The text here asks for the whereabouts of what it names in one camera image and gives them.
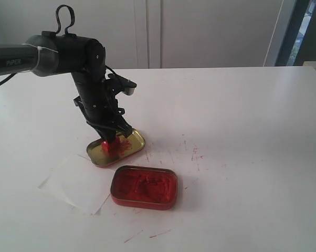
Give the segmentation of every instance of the paper sheet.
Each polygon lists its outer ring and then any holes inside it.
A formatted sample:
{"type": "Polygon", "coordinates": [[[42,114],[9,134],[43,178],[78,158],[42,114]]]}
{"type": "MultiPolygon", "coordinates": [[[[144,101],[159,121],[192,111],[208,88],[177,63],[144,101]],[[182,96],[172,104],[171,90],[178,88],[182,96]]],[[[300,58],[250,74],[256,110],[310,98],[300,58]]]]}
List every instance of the paper sheet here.
{"type": "Polygon", "coordinates": [[[85,213],[95,214],[110,193],[113,175],[114,171],[71,154],[39,188],[85,213]]]}

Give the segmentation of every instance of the white table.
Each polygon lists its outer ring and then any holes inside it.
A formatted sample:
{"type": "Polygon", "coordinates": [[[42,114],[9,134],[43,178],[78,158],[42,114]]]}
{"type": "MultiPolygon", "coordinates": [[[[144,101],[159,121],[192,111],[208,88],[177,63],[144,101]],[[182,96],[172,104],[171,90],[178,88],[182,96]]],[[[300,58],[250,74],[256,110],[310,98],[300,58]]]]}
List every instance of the white table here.
{"type": "Polygon", "coordinates": [[[98,135],[73,104],[70,75],[22,73],[0,87],[0,251],[316,251],[313,68],[118,73],[138,84],[118,98],[149,162],[143,150],[111,168],[174,170],[176,206],[108,198],[91,216],[41,192],[98,135]]]}

